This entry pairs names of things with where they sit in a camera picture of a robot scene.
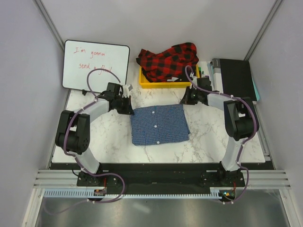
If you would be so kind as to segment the yellow plastic bin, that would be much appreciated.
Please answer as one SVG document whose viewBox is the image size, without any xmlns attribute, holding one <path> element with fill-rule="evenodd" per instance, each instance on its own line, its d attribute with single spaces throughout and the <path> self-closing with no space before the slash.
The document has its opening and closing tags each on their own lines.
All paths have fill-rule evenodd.
<svg viewBox="0 0 303 227">
<path fill-rule="evenodd" d="M 142 67 L 139 67 L 139 85 L 143 89 L 161 89 L 161 88 L 186 88 L 190 86 L 189 81 L 186 82 L 157 82 L 150 83 L 142 73 Z"/>
</svg>

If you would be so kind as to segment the blue checkered long sleeve shirt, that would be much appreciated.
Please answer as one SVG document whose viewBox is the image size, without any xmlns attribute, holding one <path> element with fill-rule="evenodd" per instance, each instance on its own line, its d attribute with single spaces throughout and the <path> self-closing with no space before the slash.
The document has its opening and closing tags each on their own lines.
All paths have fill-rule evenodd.
<svg viewBox="0 0 303 227">
<path fill-rule="evenodd" d="M 134 109 L 130 117 L 132 143 L 150 146 L 189 140 L 190 130 L 181 104 Z"/>
</svg>

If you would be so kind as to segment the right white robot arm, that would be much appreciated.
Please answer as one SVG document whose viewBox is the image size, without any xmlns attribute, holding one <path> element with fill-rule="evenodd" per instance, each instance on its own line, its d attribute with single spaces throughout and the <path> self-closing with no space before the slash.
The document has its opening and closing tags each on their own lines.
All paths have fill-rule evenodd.
<svg viewBox="0 0 303 227">
<path fill-rule="evenodd" d="M 190 86 L 186 87 L 180 103 L 196 105 L 201 102 L 223 111 L 225 130 L 229 136 L 225 155 L 221 161 L 224 169 L 217 174 L 217 181 L 228 186 L 234 180 L 232 171 L 241 168 L 241 154 L 245 144 L 259 130 L 259 122 L 252 100 L 239 98 L 219 91 L 213 91 L 208 77 L 190 76 Z"/>
</svg>

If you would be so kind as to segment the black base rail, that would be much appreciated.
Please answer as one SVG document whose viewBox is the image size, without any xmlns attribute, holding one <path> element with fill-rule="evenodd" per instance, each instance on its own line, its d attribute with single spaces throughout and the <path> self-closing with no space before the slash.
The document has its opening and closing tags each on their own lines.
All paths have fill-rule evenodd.
<svg viewBox="0 0 303 227">
<path fill-rule="evenodd" d="M 224 171 L 221 164 L 101 164 L 91 176 L 79 172 L 77 186 L 110 192 L 210 192 L 212 187 L 245 186 L 241 170 Z"/>
</svg>

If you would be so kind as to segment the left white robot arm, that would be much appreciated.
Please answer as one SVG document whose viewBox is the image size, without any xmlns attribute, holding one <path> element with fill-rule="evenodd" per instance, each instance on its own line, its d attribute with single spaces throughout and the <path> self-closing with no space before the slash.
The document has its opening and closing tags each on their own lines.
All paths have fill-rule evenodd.
<svg viewBox="0 0 303 227">
<path fill-rule="evenodd" d="M 130 91 L 132 85 L 108 83 L 107 89 L 94 100 L 77 111 L 61 112 L 55 136 L 55 144 L 65 155 L 73 157 L 81 170 L 88 174 L 87 180 L 93 186 L 104 181 L 104 175 L 98 171 L 100 162 L 92 154 L 90 143 L 90 124 L 98 117 L 112 110 L 118 114 L 133 115 Z"/>
</svg>

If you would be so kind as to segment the white dry-erase board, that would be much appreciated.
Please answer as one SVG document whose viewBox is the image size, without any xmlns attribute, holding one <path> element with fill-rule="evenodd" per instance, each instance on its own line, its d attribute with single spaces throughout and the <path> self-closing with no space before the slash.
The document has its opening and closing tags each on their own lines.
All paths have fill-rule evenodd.
<svg viewBox="0 0 303 227">
<path fill-rule="evenodd" d="M 125 85 L 127 80 L 130 48 L 127 45 L 102 44 L 67 40 L 64 44 L 62 86 L 68 89 L 89 91 L 89 85 L 101 93 L 107 84 Z"/>
</svg>

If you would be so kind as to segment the black notebook stack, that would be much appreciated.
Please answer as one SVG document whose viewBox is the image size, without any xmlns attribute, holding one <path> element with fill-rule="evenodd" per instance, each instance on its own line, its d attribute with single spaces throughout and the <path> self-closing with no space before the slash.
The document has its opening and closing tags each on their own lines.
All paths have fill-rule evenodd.
<svg viewBox="0 0 303 227">
<path fill-rule="evenodd" d="M 259 100 L 259 95 L 251 75 L 250 63 L 248 61 L 220 59 L 220 65 L 224 94 L 236 97 L 250 97 L 253 102 Z M 214 88 L 212 61 L 210 62 L 210 67 Z"/>
</svg>

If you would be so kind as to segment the red black plaid shirt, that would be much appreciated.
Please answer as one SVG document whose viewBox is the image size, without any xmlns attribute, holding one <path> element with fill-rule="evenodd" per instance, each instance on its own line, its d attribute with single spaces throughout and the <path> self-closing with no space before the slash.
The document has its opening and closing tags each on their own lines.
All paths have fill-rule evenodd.
<svg viewBox="0 0 303 227">
<path fill-rule="evenodd" d="M 198 61 L 193 43 L 177 44 L 158 54 L 141 49 L 136 58 L 144 77 L 150 83 L 187 82 L 185 72 L 195 71 Z"/>
</svg>

